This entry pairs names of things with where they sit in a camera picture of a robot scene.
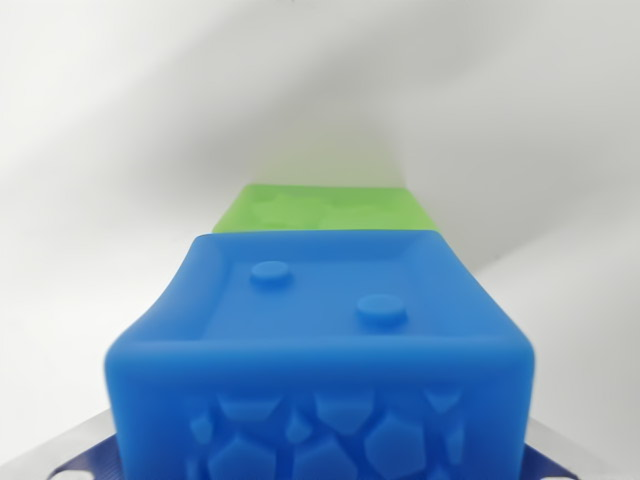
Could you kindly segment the black-padded silver gripper right finger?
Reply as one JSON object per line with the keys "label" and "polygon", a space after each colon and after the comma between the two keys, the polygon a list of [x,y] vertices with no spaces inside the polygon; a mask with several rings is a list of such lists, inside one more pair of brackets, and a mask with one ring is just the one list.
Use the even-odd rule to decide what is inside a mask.
{"label": "black-padded silver gripper right finger", "polygon": [[530,417],[522,463],[523,479],[638,479],[568,437]]}

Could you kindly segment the black-padded silver gripper left finger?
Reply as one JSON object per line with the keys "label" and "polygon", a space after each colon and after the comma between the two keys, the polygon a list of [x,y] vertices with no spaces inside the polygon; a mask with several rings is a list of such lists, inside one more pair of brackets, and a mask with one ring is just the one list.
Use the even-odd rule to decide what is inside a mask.
{"label": "black-padded silver gripper left finger", "polygon": [[1,466],[2,479],[122,479],[110,410]]}

